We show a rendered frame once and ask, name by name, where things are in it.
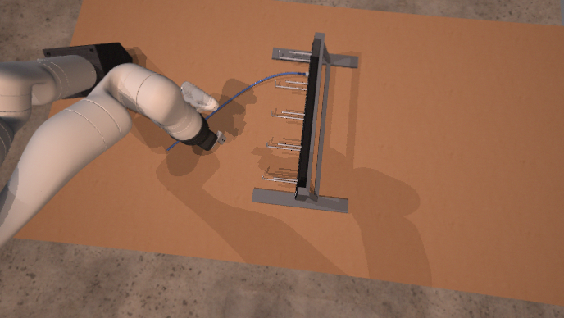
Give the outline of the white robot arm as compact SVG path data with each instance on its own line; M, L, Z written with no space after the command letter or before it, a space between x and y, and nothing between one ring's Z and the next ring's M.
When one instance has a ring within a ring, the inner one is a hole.
M93 65L78 55L0 62L0 166L32 105L90 89L96 79ZM47 119L29 140L0 192L0 249L78 172L130 132L132 118L117 100L170 133L185 129L193 116L171 79L134 63L112 68L86 98Z

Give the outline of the grey metal rack with black panel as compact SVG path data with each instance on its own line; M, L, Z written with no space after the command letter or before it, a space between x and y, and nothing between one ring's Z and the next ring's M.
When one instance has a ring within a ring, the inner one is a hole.
M330 66L341 66L341 67L357 69L359 57L328 53L325 45L325 33L315 32L314 41L315 42L312 43L312 50L310 52L286 49L286 48L273 48L273 52L272 52L273 60L281 60L281 61L295 60L295 62L310 63L309 71L301 74L308 77L307 83L286 81L286 83L307 84L307 89L279 86L276 85L276 79L275 79L275 87L307 90L304 114L282 111L282 113L302 115L304 117L297 118L297 117L289 117L289 116L276 116L276 115L272 115L272 110L271 110L271 116L303 120L301 146L278 143L278 145L296 147L300 149L268 146L268 142L266 142L266 146L268 148L280 148L280 149L300 151L297 179L285 179L278 177L273 177L273 179L266 179L262 176L262 179L264 180L296 184L296 191L295 193L286 193L286 192L278 192L278 191L271 191L264 189L253 189L252 200L254 200L255 202L289 206L289 207L302 207L302 208L316 209L322 211L336 211L336 212L348 213L347 199L319 197L319 189L320 189L320 180L321 180L323 144L324 144L324 136L325 136L325 118L326 118L326 109L327 109L327 100L328 100L329 82L330 82ZM310 56L312 56L311 60L310 60ZM316 117L317 117L317 108L318 108L318 100L319 100L319 92L320 92L322 65L326 65L325 87L324 87L324 96L323 96L322 113L321 113L321 129L320 129L318 156L317 156L317 164L316 164L315 190L313 194L309 191L310 191L310 183L311 183L312 158L313 158L313 149L314 149L315 132L316 132ZM286 180L290 180L290 181L286 181ZM297 181L297 182L293 182L293 181Z

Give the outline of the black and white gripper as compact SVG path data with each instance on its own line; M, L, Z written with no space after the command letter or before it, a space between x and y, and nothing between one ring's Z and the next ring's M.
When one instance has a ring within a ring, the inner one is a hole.
M180 132L166 132L172 136L172 138L174 137L173 139L181 143L190 146L198 145L206 151L214 148L217 141L223 144L227 138L219 130L216 134L209 130L208 123L201 114L202 111L215 111L219 107L219 102L188 81L182 83L180 90L184 96L184 100L189 105L191 103L191 105L193 104L195 106L190 105L193 113L192 120L189 125Z

